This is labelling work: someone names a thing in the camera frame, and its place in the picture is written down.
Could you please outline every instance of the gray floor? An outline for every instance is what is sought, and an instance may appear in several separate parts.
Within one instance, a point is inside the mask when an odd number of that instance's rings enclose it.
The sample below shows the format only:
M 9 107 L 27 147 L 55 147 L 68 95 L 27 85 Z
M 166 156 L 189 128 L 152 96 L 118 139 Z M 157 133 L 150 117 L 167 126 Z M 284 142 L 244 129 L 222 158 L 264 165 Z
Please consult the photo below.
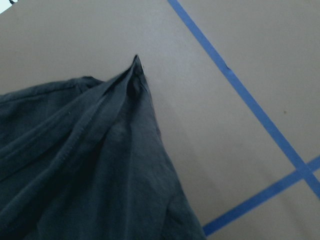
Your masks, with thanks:
M 180 3 L 302 159 L 320 155 L 320 2 Z M 106 81 L 135 54 L 201 224 L 295 170 L 166 0 L 21 0 L 0 14 L 0 94 Z M 317 240 L 319 220 L 299 181 L 208 239 Z

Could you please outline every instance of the dark gray fabric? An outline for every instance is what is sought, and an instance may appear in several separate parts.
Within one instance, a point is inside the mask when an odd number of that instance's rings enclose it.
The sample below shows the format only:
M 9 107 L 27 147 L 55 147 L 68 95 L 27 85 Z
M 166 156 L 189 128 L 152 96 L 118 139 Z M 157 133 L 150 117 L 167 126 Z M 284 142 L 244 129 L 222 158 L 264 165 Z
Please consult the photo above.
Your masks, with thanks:
M 0 240 L 203 240 L 136 56 L 0 96 Z

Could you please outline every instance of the floor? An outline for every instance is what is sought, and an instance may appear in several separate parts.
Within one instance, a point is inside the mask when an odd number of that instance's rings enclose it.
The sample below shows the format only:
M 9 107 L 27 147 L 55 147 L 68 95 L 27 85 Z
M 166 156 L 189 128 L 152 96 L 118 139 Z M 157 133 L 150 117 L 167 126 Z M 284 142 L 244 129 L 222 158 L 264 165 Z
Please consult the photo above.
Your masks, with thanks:
M 19 1 L 0 14 L 0 94 L 107 81 L 138 54 L 208 239 L 320 239 L 320 2 L 179 3 Z

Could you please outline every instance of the blue tape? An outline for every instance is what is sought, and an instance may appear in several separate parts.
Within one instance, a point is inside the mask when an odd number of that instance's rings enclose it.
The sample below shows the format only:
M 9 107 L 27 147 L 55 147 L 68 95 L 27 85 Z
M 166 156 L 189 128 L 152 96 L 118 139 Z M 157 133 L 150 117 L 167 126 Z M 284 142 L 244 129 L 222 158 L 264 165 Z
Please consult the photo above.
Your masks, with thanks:
M 187 12 L 183 9 L 177 0 L 168 0 L 172 8 L 179 15 L 184 24 L 189 28 L 194 37 L 201 44 L 203 49 L 207 52 L 213 62 L 217 65 L 223 75 L 227 78 L 229 83 L 233 86 L 242 100 L 246 103 L 249 109 L 253 112 L 256 118 L 260 121 L 269 135 L 273 138 L 276 144 L 280 147 L 283 153 L 288 157 L 290 162 L 294 165 L 298 173 L 306 181 L 312 191 L 320 199 L 320 182 L 312 173 L 310 168 L 304 163 L 295 149 L 290 145 L 283 134 L 278 130 L 276 125 L 271 121 L 264 110 L 259 106 L 257 101 L 252 97 L 246 87 L 240 82 L 234 72 L 226 65 L 223 58 L 219 55 L 216 49 L 211 45 L 206 36 L 201 32 L 198 26 L 190 18 Z
M 310 161 L 308 164 L 309 168 L 314 172 L 320 169 L 320 156 Z M 248 213 L 252 209 L 256 208 L 260 204 L 271 199 L 275 195 L 281 193 L 283 190 L 294 185 L 302 179 L 302 176 L 298 171 L 294 171 L 291 174 L 285 176 L 281 180 L 262 190 L 258 194 L 252 196 L 248 200 L 229 210 L 225 214 L 219 216 L 215 220 L 209 222 L 203 227 L 203 231 L 206 236 L 213 234 L 219 229 L 223 228 L 227 224 L 233 222 L 244 214 Z

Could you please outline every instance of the tape line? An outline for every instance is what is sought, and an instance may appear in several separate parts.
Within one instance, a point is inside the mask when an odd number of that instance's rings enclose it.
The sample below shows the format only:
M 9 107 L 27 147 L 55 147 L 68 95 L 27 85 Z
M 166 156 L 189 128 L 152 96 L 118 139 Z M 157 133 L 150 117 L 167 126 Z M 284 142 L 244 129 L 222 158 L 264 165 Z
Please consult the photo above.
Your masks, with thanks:
M 201 32 L 198 26 L 190 18 L 188 13 L 183 9 L 177 0 L 168 0 L 172 8 L 184 22 L 184 24 L 189 28 L 194 37 L 201 44 L 203 49 L 207 52 L 213 62 L 217 65 L 223 75 L 227 78 L 229 83 L 233 86 L 242 100 L 246 103 L 249 109 L 253 112 L 256 118 L 260 121 L 269 135 L 273 138 L 276 144 L 280 147 L 283 153 L 288 157 L 290 162 L 294 165 L 298 173 L 306 181 L 312 191 L 320 199 L 320 182 L 312 173 L 310 168 L 304 163 L 295 149 L 290 145 L 283 134 L 278 130 L 276 125 L 271 121 L 264 110 L 259 106 L 257 101 L 249 93 L 246 87 L 241 83 L 234 72 L 226 65 L 223 58 L 219 55 L 216 49 L 212 46 L 206 36 Z
M 309 168 L 314 172 L 320 169 L 320 156 L 310 161 L 308 164 Z M 294 171 L 291 174 L 285 176 L 281 180 L 262 190 L 258 194 L 252 196 L 248 200 L 239 204 L 238 206 L 232 208 L 227 211 L 223 215 L 217 217 L 213 221 L 209 222 L 203 227 L 203 231 L 206 236 L 209 236 L 219 229 L 223 228 L 227 224 L 233 222 L 244 214 L 248 213 L 252 209 L 256 208 L 260 204 L 263 204 L 267 200 L 281 193 L 285 189 L 294 185 L 298 181 L 302 179 L 302 176 L 298 173 L 298 171 Z

